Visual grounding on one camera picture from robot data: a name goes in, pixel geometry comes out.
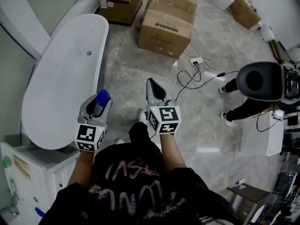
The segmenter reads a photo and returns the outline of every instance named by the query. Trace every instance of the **black t-shirt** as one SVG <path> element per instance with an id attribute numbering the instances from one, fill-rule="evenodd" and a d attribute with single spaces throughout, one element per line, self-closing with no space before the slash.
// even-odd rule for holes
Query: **black t-shirt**
<path id="1" fill-rule="evenodd" d="M 155 144 L 112 145 L 99 152 L 88 191 L 61 190 L 40 224 L 199 224 L 199 218 L 241 224 L 227 200 L 191 168 L 164 169 Z"/>

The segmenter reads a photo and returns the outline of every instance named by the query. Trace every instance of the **fiducial marker cube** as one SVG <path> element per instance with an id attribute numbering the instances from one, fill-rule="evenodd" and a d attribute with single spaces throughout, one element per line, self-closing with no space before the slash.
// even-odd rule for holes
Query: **fiducial marker cube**
<path id="1" fill-rule="evenodd" d="M 105 137 L 105 128 L 89 124 L 76 124 L 75 144 L 78 150 L 95 152 Z"/>
<path id="2" fill-rule="evenodd" d="M 181 123 L 179 106 L 146 106 L 149 125 L 156 134 L 176 133 Z"/>

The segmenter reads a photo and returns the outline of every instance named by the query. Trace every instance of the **gray tile floor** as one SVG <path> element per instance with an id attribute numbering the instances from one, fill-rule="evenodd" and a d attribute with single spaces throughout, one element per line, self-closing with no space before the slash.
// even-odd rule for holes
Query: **gray tile floor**
<path id="1" fill-rule="evenodd" d="M 138 16 L 144 13 L 148 0 Z M 185 52 L 211 58 L 214 67 L 201 65 L 202 82 L 220 72 L 236 71 L 241 66 L 255 61 L 274 61 L 269 46 L 255 31 L 246 30 L 230 14 L 218 10 L 212 0 L 198 0 L 194 29 L 199 36 L 190 42 Z M 139 112 L 146 106 L 145 84 L 150 77 L 162 81 L 176 96 L 181 90 L 177 73 L 187 70 L 194 73 L 189 64 L 190 57 L 181 55 L 178 65 L 175 59 L 139 49 L 139 31 L 131 27 L 110 24 L 105 49 L 105 88 L 113 98 L 109 117 L 106 143 L 114 139 L 129 140 L 128 131 L 137 121 Z M 219 117 L 242 104 L 242 95 L 237 91 L 220 94 L 218 87 L 235 77 L 225 76 L 225 81 L 212 80 L 198 90 L 184 90 L 177 101 L 180 106 L 182 124 L 175 135 L 178 147 L 188 166 L 192 167 L 210 189 L 230 199 L 226 187 L 238 179 L 246 183 L 271 190 L 276 174 L 280 170 L 280 157 L 245 155 L 240 152 L 242 123 L 227 127 Z M 189 78 L 182 74 L 183 82 Z M 199 86 L 202 82 L 191 84 Z M 219 153 L 200 153 L 198 148 L 219 148 Z"/>

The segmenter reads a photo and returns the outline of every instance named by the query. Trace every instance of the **cardboard box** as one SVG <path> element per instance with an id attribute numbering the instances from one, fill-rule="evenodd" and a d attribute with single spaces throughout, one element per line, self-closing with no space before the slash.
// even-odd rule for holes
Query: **cardboard box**
<path id="1" fill-rule="evenodd" d="M 252 28 L 261 20 L 257 10 L 247 0 L 234 0 L 230 5 L 230 10 L 234 19 L 247 29 Z"/>
<path id="2" fill-rule="evenodd" d="M 138 47 L 179 58 L 191 41 L 197 0 L 149 0 Z"/>
<path id="3" fill-rule="evenodd" d="M 99 14 L 110 22 L 131 24 L 143 0 L 99 0 Z"/>

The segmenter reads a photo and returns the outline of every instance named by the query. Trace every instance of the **white bathtub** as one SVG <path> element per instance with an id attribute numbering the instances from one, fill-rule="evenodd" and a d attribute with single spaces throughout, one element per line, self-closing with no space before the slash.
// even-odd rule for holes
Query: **white bathtub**
<path id="1" fill-rule="evenodd" d="M 68 22 L 50 43 L 22 104 L 25 132 L 37 146 L 59 149 L 74 141 L 80 106 L 97 92 L 107 33 L 104 17 L 85 14 Z"/>

